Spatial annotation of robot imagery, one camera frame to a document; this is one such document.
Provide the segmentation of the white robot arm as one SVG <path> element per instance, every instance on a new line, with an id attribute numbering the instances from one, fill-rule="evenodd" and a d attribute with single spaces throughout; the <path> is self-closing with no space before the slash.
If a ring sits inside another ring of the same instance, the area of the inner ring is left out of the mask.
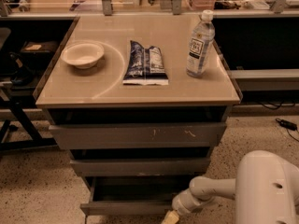
<path id="1" fill-rule="evenodd" d="M 175 196 L 161 224 L 177 224 L 181 216 L 216 197 L 235 201 L 235 224 L 298 224 L 299 168 L 271 152 L 251 151 L 239 163 L 235 178 L 193 178 Z"/>

